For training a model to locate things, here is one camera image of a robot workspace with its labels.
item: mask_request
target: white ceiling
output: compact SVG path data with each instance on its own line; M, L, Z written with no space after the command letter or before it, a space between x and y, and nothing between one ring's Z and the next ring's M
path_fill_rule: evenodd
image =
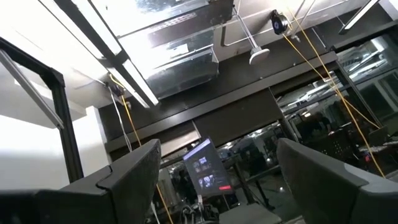
M47 56L45 58L46 60L51 59L51 61L53 61L55 59L59 59L59 61L68 65L68 68L66 69L67 72L64 72L63 74L67 86L68 99L71 102L71 105L75 105L75 109L71 108L73 117L76 119L80 116L84 116L84 113L81 113L82 108L86 108L88 106L95 106L99 108L110 104L111 99L109 97L108 90L103 85L88 78L104 78L106 70L99 67L97 62L93 61L94 57L90 54L87 54L85 49L80 46L80 43L77 42L73 36L71 36L68 32L65 32L65 30L62 30L62 25L59 24L59 22L57 24L58 20L56 20L54 17L51 17L52 15L49 14L49 12L38 3L38 1L8 1L10 4L8 4L7 7L3 7L2 10L0 9L0 14L2 14L2 16L6 16L5 18L0 16L0 35L4 37L5 28L9 29L11 27L16 31L20 31L19 29L22 29L21 32L24 35L24 38L29 40L38 49L42 50L39 56L42 56L44 53L45 56ZM298 18L304 16L312 1L313 0L305 1L303 8L298 13ZM366 1L367 0L316 0L314 7L310 11L310 15L307 17L303 26L307 28L317 25L333 17L361 7ZM255 40L257 41L258 45L266 45L281 38L281 36L274 34L273 30L271 29L270 22L266 21L269 13L273 9L283 12L290 20L292 20L292 16L287 9L287 5L289 5L293 13L296 13L301 3L301 1L296 0L235 0L235 5L239 10L239 14L243 17L245 23L249 27L249 30L251 30L253 34L263 32L262 34L255 36ZM46 17L37 17L36 15L46 15ZM48 29L49 25L46 24L48 21L51 21L54 26L59 26L60 30ZM224 26L226 26L226 44L245 38L244 32L242 31L236 18L233 18ZM12 42L14 37L15 36L9 35L6 39ZM220 41L221 26L218 26L215 29L214 44L215 53L219 61L250 50L250 45L247 40L229 47L222 47L220 45ZM24 72L33 82L44 86L42 80L37 74L34 74L30 71ZM17 99L17 95L22 96L24 95L24 92L21 93L22 88L14 84L14 80L10 79L11 76L4 67L0 67L0 76L8 76L8 82L1 83L2 88L0 88L0 95L10 96L9 98L0 98L0 104L2 108L0 110L0 114L12 116L14 118L30 121L36 124L41 124L43 126L51 126L49 121L44 121L43 114L39 115L39 112L41 111L34 111L31 109L34 108L34 106L31 104L33 102L29 96L26 95L26 93L24 98L18 97Z

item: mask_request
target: digital display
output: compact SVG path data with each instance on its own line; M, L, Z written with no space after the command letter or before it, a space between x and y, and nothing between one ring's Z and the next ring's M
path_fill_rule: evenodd
M233 192L228 175L210 139L183 156L198 195L209 197Z

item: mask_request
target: yellow cable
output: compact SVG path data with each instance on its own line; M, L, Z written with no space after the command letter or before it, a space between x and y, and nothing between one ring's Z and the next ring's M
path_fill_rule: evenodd
M116 80L113 78L112 74L110 74L109 76L111 77L111 80L112 80L113 82L115 82L115 83L116 83L117 85L119 85L120 87L124 88L124 86L123 86L122 84L120 84L118 81L116 81ZM132 119L131 119L130 110L129 110L129 108L127 107L127 104L126 104L126 101L125 101L123 95L122 95L122 100L123 100L124 108L126 109L127 116L129 117L130 124L131 124L131 126L132 126L132 130L134 131L134 134L136 134L136 138L137 138L138 144L139 144L140 147L141 147L141 146L142 146L141 141L139 140L139 137L138 137L138 134L137 134L137 131L136 131L136 127L134 126L134 123L132 122ZM162 200L163 206L164 206L164 208L166 209L166 213L167 213L167 216L169 217L169 220L170 220L171 224L174 224L174 222L173 222L173 220L172 220L172 217L171 217L171 215L170 215L169 209L168 209L167 206L166 206L166 202L164 201L162 192L160 191L160 188L159 188L159 185L158 185L158 184L156 184L156 189L157 189L157 191L158 191L158 193L159 193L159 195L160 195L160 199Z
M330 78L330 80L331 80L333 86L335 86L335 88L336 88L336 90L337 90L337 94L338 94L338 95L340 96L340 98L342 99L342 102L344 103L345 107L347 108L347 111L348 111L349 115L351 116L351 119L353 120L353 122L354 122L354 124L355 124L355 126L356 126L356 129L358 130L358 132L359 132L360 135L362 136L363 141L365 142L365 145L366 145L366 147L368 148L368 151L369 151L369 153L370 153L370 155L371 155L371 157L372 157L372 160L373 160L374 164L376 165L376 167L377 167L377 169L379 170L380 174L381 174L384 178L386 178L386 176L384 175L383 171L382 171L381 168L379 167L379 164L376 162L376 159L375 159L374 156L373 156L373 152L372 152L372 150L370 149L370 146L369 146L369 144L368 144L368 141L367 141L366 138L365 138L365 135L362 133L361 128L359 127L358 123L356 122L356 120L355 120L355 118L354 118L354 115L352 114L351 110L349 109L349 107L348 107L348 105L347 105L347 102L344 100L343 95L341 94L341 92L340 92L339 89L337 88L337 85L336 85L335 81L332 79L331 75L329 74L329 71L328 71L328 69L326 68L325 64L323 63L321 57L319 56L319 54L318 54L316 48L312 45L311 40L310 40L310 39L308 38L308 36L306 35L305 31L303 30L303 28L301 27L301 25L300 25L299 22L297 21L297 19L296 19L296 17L294 16L293 12L290 10L289 7L287 7L287 9L289 10L289 12L291 13L291 15L293 16L295 22L298 24L298 26L300 27L300 30L303 32L303 35L305 36L306 40L308 41L308 43L310 44L311 48L313 49L313 51L314 51L315 54L317 55L319 61L320 61L321 64L322 64L322 67L325 69L326 73L328 74L328 76L329 76L329 78Z
M289 38L287 38L286 37L286 35L285 34L283 34L283 36L285 37L285 39L286 39L286 41L294 48L294 50L296 50L296 52L311 66L311 68L323 79L323 80L325 80L323 77L322 77L322 75L321 75L321 73L319 73L315 68L314 68L314 66L300 53L300 51L295 47L295 45L289 40ZM330 88L333 90L333 91L335 91L335 93L337 93L337 91L332 87L332 85L330 84L330 83L327 83L329 86L330 86ZM348 100L346 100L346 99L344 99L345 100L345 102L347 102L347 104L352 108L352 109L354 109L359 115L361 115L366 121L368 121L370 124L372 124L373 126L375 126L377 129L380 129L380 127L377 125L377 124L375 124L375 123L373 123L372 121L370 121L365 115L363 115L361 112L359 112L351 103L349 103L349 101Z

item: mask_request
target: metal bracket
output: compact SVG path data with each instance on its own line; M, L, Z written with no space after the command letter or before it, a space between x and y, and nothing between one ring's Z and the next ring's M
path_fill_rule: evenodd
M35 101L37 106L44 112L44 114L51 120L51 122L58 128L63 129L63 122L61 118L46 104L41 97L40 93L33 87L30 81L24 76L22 71L12 61L10 56L0 50L0 62L8 70L8 72L17 80L17 82L23 87L26 93Z

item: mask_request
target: black pulley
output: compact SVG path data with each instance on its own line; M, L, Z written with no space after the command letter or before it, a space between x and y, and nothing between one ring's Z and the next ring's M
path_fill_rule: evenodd
M289 21L283 14L279 14L276 10L271 12L272 28L277 35L281 35L286 32L289 25Z

